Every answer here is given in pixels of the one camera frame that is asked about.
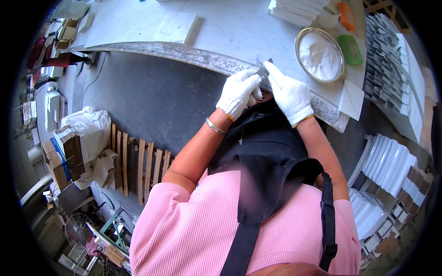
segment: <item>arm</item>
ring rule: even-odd
[[[310,90],[304,83],[284,75],[272,63],[265,61],[264,66],[269,71],[273,97],[279,108],[287,117],[290,125],[297,128],[309,157],[317,159],[322,164],[324,171],[330,175],[333,184],[333,200],[350,200],[347,181],[339,160],[318,122],[313,118]],[[321,176],[316,179],[316,183],[321,189]]]
[[[239,118],[247,103],[253,105],[255,100],[262,97],[258,88],[260,81],[261,78],[252,70],[243,70],[228,77],[216,105],[217,109],[209,117],[212,124],[221,130],[227,130]],[[175,157],[162,182],[177,184],[192,193],[223,137],[204,123]]]
[[[209,120],[224,131],[232,123],[232,120],[221,108],[217,108],[209,117]],[[223,137],[204,123],[197,134],[176,156],[170,168],[164,174],[162,182],[178,184],[189,193],[192,193]]]
[[[350,200],[347,181],[339,164],[338,157],[330,146],[321,127],[314,117],[301,121],[296,127],[304,141],[305,148],[310,158],[317,159],[324,167],[333,184],[333,200]],[[316,184],[322,188],[322,177],[318,176]]]

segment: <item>hand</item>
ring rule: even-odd
[[[252,70],[243,70],[228,77],[216,107],[221,108],[234,122],[246,105],[252,106],[262,98],[258,87],[260,82],[261,77]]]
[[[273,97],[289,123],[296,127],[300,121],[313,116],[308,87],[304,83],[282,74],[276,66],[268,61],[264,62],[264,66],[269,72]]]

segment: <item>white powder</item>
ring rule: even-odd
[[[334,46],[317,33],[310,32],[302,37],[299,56],[307,71],[320,80],[333,79],[339,70]]]

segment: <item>black apron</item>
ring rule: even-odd
[[[321,163],[308,158],[299,133],[274,99],[246,109],[230,126],[208,172],[210,175],[229,170],[241,170],[239,226],[221,275],[245,274],[260,224],[277,212],[301,183],[313,185],[319,174],[324,181],[320,203],[323,253],[319,267],[328,271],[338,247],[332,182]]]

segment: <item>orange sponge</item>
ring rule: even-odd
[[[341,17],[339,19],[341,20],[342,25],[344,25],[347,30],[356,30],[353,10],[344,2],[338,3],[338,9],[341,13]]]

